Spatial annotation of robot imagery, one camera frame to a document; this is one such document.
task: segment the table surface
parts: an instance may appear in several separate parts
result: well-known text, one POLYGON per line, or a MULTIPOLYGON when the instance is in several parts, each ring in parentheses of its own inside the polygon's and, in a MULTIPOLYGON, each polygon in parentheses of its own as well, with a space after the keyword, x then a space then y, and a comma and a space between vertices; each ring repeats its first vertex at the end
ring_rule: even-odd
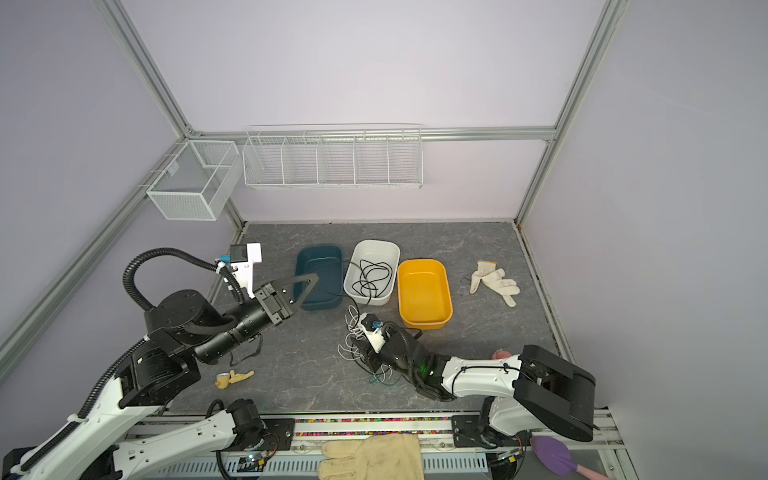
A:
MULTIPOLYGON (((524 254, 511 223, 325 223, 249 225, 243 243, 261 242, 263 262, 255 265, 255 284, 288 278, 296 268, 296 256, 305 247, 333 243, 345 259, 364 239, 388 240, 400 247, 400 261, 433 258, 448 272, 453 317, 441 329, 426 330, 420 341, 437 353, 466 359, 487 359, 499 349, 519 353, 533 343, 557 352, 524 254), (477 260, 490 260, 517 281, 517 306, 481 285, 469 293, 470 276, 477 260)), ((235 304, 222 289, 214 301, 219 311, 235 304)), ((277 327, 263 331, 259 356, 245 359, 236 372, 254 370, 253 377, 225 390, 215 385, 216 374, 229 371, 229 357, 218 366, 200 364, 201 381, 184 390, 169 410, 202 413, 214 399, 225 404, 252 399, 262 413, 385 412, 479 410, 481 396, 453 402, 436 402, 418 393, 404 379, 394 386, 372 382, 371 375, 337 352, 346 335, 344 316, 348 300, 331 310, 301 311, 277 327)), ((367 306, 382 321, 402 324, 397 288, 383 306, 367 306)), ((235 349, 236 359, 251 353, 255 345, 235 349)))

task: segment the purple toy spade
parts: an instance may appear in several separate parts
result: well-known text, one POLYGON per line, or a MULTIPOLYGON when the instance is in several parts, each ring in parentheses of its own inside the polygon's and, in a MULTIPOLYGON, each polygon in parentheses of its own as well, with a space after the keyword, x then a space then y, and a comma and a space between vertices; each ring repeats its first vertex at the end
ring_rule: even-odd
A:
POLYGON ((541 463, 557 475, 563 476, 571 472, 578 472, 589 480, 610 480, 595 470, 576 465, 576 462, 571 458, 568 447, 560 440, 552 437, 533 437, 531 447, 533 447, 533 452, 541 460, 541 463))

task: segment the white mesh basket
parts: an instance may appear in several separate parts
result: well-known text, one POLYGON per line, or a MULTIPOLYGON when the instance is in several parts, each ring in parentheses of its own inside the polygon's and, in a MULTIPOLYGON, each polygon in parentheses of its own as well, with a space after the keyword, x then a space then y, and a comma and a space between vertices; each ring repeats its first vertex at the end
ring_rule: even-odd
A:
POLYGON ((147 195, 168 220, 216 220, 242 173, 233 141, 189 140, 147 195))
POLYGON ((243 146, 246 185, 290 187, 421 187, 418 131, 361 134, 251 134, 243 146))

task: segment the dark blue plastic tray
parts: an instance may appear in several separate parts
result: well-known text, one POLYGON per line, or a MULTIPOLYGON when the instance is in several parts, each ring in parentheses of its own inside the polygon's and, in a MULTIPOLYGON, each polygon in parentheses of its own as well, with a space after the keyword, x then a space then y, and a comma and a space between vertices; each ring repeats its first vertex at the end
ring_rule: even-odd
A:
MULTIPOLYGON (((317 273, 315 289, 304 300, 305 310, 327 310, 339 306, 344 290, 341 249, 336 245, 307 247, 296 257, 296 275, 317 273)), ((304 291, 303 283, 293 284, 293 298, 304 291)))

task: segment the orange plastic tray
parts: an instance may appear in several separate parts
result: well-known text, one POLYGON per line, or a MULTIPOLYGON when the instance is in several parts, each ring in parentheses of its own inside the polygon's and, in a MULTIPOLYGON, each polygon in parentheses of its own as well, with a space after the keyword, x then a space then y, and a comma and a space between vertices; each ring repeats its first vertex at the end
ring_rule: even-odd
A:
POLYGON ((445 267, 431 258, 406 260, 397 269, 400 316, 407 327, 432 330, 453 315, 445 267))

